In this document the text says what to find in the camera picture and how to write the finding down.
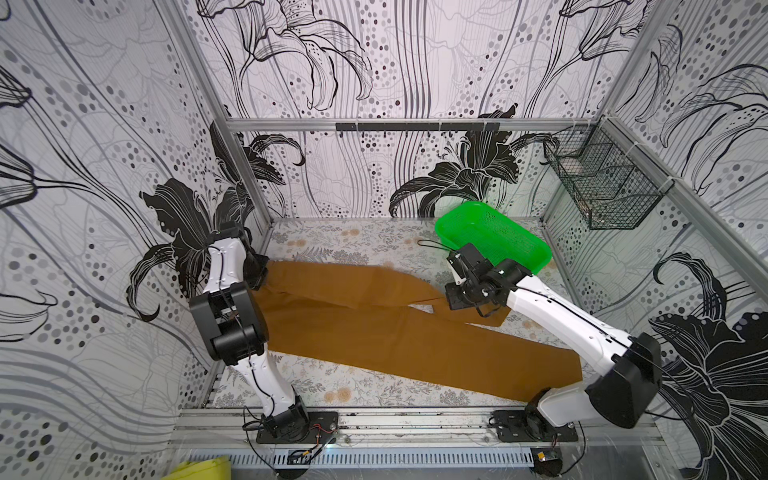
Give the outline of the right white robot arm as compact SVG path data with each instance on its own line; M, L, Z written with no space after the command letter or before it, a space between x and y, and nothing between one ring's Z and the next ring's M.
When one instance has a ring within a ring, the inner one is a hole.
M545 388L525 408L524 424L545 439L573 422L601 418L632 429L662 387L661 347L647 333L632 336L580 309L520 263L492 264L472 244L448 254L454 280L446 286L453 310L492 303L532 318L593 369L588 381Z

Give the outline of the green plastic basket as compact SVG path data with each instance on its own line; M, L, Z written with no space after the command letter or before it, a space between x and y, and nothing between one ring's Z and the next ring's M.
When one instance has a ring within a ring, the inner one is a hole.
M459 250L472 244L493 265L510 259L536 275L552 260L544 240L478 201L463 203L441 216L435 231L445 246Z

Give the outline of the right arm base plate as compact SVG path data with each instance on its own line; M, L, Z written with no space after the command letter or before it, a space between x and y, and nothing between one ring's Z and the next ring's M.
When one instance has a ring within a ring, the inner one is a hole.
M489 419L489 426L499 441L504 443L559 443L577 442L578 433L574 427L554 427L538 413L525 410L495 410Z

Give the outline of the brown long pants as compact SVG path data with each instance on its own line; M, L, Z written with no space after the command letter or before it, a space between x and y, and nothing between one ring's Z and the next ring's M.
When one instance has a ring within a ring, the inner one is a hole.
M277 352L523 402L582 378L575 352L499 332L508 308L452 310L384 267L272 261L252 297Z

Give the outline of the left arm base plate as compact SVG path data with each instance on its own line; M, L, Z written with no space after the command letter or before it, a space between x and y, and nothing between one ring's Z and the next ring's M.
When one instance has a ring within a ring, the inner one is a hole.
M276 445L319 445L335 435L338 424L337 411L309 411L306 418L291 418L277 429L261 429L256 435L256 442Z

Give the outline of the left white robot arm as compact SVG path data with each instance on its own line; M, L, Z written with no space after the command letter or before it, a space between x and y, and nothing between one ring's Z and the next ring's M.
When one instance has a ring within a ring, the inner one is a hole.
M209 279L190 310L212 359L234 368L262 402L262 430L297 441L309 430L301 397L269 352L266 319L253 298L265 282L268 258L256 253L246 230L227 222L208 237Z

